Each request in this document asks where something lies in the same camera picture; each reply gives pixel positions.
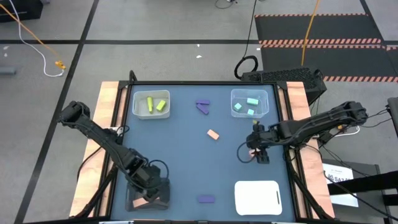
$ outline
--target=white paper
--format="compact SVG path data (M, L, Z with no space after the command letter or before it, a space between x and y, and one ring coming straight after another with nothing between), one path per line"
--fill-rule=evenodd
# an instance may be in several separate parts
M341 182L345 180L352 180L353 171L347 167L323 164L323 170L328 178L335 182ZM358 200L352 195L333 195L330 196L331 202L338 205L346 205L351 207L358 207Z

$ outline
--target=clear plastic container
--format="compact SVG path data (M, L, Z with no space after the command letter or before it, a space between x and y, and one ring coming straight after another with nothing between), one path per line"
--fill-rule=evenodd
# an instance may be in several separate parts
M151 96L154 104L154 111L148 110L147 97ZM166 101L162 112L156 110L161 100ZM170 116L170 92L167 90L138 91L132 98L132 113L139 119L162 119Z
M248 98L258 100L258 105L249 105ZM234 105L239 103L242 107L239 111L234 109ZM248 110L253 110L254 114L248 114ZM265 90L244 90L234 89L231 91L231 115L235 118L262 118L269 112L268 93Z

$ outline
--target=light blue block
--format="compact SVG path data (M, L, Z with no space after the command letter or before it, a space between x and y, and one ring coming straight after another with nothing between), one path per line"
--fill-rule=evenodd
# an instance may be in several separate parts
M253 115L254 114L254 110L248 109L248 115Z
M259 104L259 100L248 98L248 104L257 106Z
M236 103L235 106L234 106L234 109L236 111L239 111L241 108L242 108L242 105L240 103Z

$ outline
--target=orange striped tape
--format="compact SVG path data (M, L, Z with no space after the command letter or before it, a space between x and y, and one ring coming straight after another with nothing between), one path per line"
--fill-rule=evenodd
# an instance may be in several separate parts
M254 17L276 17L276 16L312 16L312 14L258 14ZM316 14L315 16L367 16L366 13L334 13L334 14Z
M259 40L260 44L303 44L303 39L290 40ZM380 44L381 39L358 38L358 39L307 39L307 44Z
M328 82L398 82L398 77L341 77L341 76L325 76L323 81Z
M387 51L388 50L398 50L398 47L387 47Z
M263 44L262 48L302 48L302 44ZM318 49L385 49L385 46L381 45L307 45L306 48L318 48Z

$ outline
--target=floor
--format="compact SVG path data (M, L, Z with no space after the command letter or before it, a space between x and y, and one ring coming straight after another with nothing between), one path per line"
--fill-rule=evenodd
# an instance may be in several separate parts
M217 9L214 0L99 0L87 40L154 40L126 45L86 44L79 54L82 36L93 3L98 0L51 0L39 20L24 24L41 39L59 40L51 45L72 71L58 78L42 73L41 57L26 45L4 44L16 40L15 22L0 24L0 66L17 67L17 75L0 77L0 220L14 223L32 171L39 157L54 109L71 100L85 102L92 110L102 81L127 79L133 69L139 80L235 80L233 70L244 53L253 0L239 0L228 9ZM311 13L316 0L266 0L257 2L261 14ZM398 40L396 0L366 0L385 40ZM322 0L318 13L364 12L360 0ZM25 39L32 39L23 33ZM251 39L257 39L252 28ZM75 40L72 43L63 40ZM175 40L171 42L156 40ZM178 40L193 40L181 44ZM232 44L228 40L241 40ZM37 46L48 60L47 71L57 73L50 52ZM260 57L257 44L248 55ZM251 70L250 63L241 71ZM398 96L396 83L326 83L319 112L346 100L360 101L369 114L380 111L388 97ZM66 100L58 101L61 92ZM369 125L384 117L369 120ZM397 137L391 123L331 141L328 148L347 161L379 164L381 172L398 170L395 158ZM86 138L77 131L57 126L40 177L27 207L24 222L67 218L76 172L83 157ZM398 210L392 210L398 216ZM369 218L345 215L347 220ZM373 222L381 223L380 218Z

